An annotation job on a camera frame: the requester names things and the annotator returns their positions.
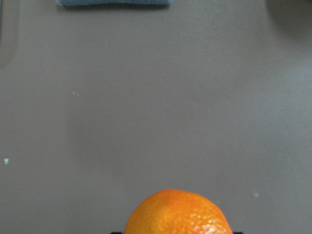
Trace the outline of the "orange fruit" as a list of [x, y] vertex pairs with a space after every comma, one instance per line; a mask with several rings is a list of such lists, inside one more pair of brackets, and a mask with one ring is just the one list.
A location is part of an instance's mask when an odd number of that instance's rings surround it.
[[125, 234], [232, 234], [220, 208], [188, 191], [166, 189], [144, 199], [130, 215]]

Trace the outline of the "grey folded cloth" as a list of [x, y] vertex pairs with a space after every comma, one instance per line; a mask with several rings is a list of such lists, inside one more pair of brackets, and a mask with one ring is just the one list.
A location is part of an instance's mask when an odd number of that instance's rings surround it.
[[56, 4], [66, 7], [90, 6], [103, 4], [131, 4], [131, 5], [170, 5], [172, 0], [56, 0]]

